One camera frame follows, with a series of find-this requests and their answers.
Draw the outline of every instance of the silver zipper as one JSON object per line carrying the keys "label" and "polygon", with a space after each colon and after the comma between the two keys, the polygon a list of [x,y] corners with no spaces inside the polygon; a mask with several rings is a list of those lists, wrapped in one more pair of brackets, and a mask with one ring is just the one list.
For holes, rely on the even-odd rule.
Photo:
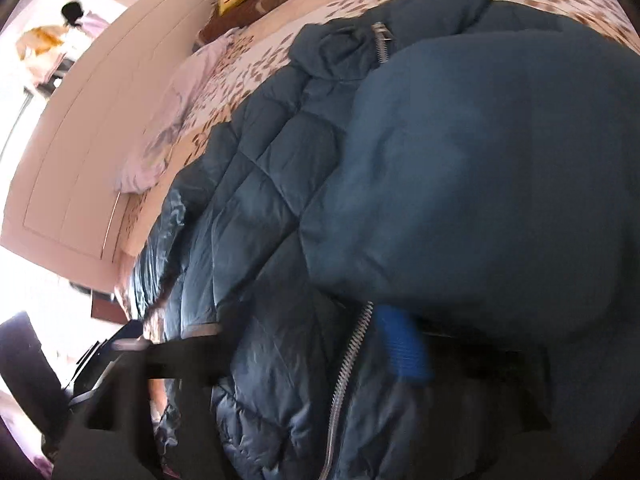
{"label": "silver zipper", "polygon": [[385,64],[389,61],[389,52],[386,47],[386,42],[391,41],[393,36],[389,29],[385,27],[385,24],[382,22],[377,22],[371,25],[374,36],[376,38],[376,50],[378,51],[378,62],[380,65]]}
{"label": "silver zipper", "polygon": [[371,324],[372,316],[373,303],[369,302],[363,307],[362,312],[358,317],[356,328],[351,334],[351,339],[349,339],[347,353],[342,360],[342,366],[340,367],[340,373],[338,374],[338,382],[335,385],[334,398],[331,401],[331,414],[329,416],[329,431],[326,439],[324,465],[322,466],[322,471],[320,472],[318,480],[327,480],[329,472],[331,471],[331,466],[334,462],[335,438],[338,432],[338,422],[340,421],[342,403],[344,402],[344,396],[347,392],[351,372],[353,372],[353,365],[355,364],[358,353],[360,352],[367,329]]}

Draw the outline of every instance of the metal zipper teeth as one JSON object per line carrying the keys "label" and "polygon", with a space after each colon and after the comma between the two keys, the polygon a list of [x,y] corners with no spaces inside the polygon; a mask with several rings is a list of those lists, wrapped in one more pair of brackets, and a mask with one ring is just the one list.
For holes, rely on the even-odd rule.
{"label": "metal zipper teeth", "polygon": [[371,324],[371,318],[373,316],[373,303],[367,303],[363,308],[356,328],[351,334],[349,339],[349,346],[347,353],[342,360],[342,366],[340,367],[340,373],[338,374],[338,382],[335,385],[334,397],[331,402],[331,415],[329,416],[329,431],[326,440],[326,454],[324,456],[324,465],[318,480],[327,480],[331,466],[334,461],[335,452],[335,438],[338,432],[338,422],[340,421],[340,412],[342,411],[342,404],[344,402],[344,396],[347,392],[347,386],[351,373],[353,372],[353,365],[356,362],[360,348],[364,341],[364,336],[367,333],[367,329]]}
{"label": "metal zipper teeth", "polygon": [[371,25],[371,28],[374,33],[374,38],[376,40],[376,50],[378,51],[378,62],[380,65],[385,64],[389,61],[389,52],[386,47],[386,42],[391,41],[392,36],[389,29],[385,27],[385,24],[382,22],[376,22]]}

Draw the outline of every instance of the bed sheet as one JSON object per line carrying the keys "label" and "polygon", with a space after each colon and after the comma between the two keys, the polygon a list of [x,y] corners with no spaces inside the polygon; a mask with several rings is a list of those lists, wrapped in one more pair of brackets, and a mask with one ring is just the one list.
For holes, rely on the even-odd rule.
{"label": "bed sheet", "polygon": [[[232,111],[262,81],[288,63],[287,53],[306,23],[357,16],[386,0],[289,0],[236,35],[184,121],[160,183],[132,196],[120,232],[120,248],[136,256],[144,246],[175,174],[200,156],[213,125]],[[507,0],[570,16],[640,54],[640,38],[616,0]]]}

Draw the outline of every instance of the pink garment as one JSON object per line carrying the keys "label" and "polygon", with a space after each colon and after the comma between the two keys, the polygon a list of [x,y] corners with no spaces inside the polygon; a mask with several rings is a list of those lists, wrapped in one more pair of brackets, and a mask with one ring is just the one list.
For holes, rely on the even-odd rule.
{"label": "pink garment", "polygon": [[104,30],[111,25],[107,20],[88,10],[84,16],[78,20],[80,30],[89,38],[95,40]]}
{"label": "pink garment", "polygon": [[129,152],[116,183],[122,193],[142,193],[155,186],[166,171],[174,145],[185,132],[182,122],[214,75],[237,29],[203,46],[175,71],[145,131]]}

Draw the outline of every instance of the brown leaf pattern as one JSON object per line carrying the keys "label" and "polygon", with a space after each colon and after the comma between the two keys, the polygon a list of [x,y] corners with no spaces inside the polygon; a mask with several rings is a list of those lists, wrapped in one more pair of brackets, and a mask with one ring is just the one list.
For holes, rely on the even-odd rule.
{"label": "brown leaf pattern", "polygon": [[[359,16],[365,10],[387,0],[325,0],[319,2],[321,19]],[[570,16],[594,28],[604,36],[629,46],[640,53],[640,38],[633,31],[616,0],[520,0],[520,3],[548,12]],[[196,128],[199,133],[192,137],[193,145],[184,166],[193,162],[205,150],[211,128],[228,121],[238,105],[250,95],[262,81],[289,62],[288,52],[295,35],[302,28],[279,38],[274,32],[270,38],[254,44],[249,27],[238,34],[226,54],[221,58],[215,75],[210,79],[184,121],[183,132]],[[142,209],[147,193],[129,199],[120,231],[120,246],[126,244]]]}

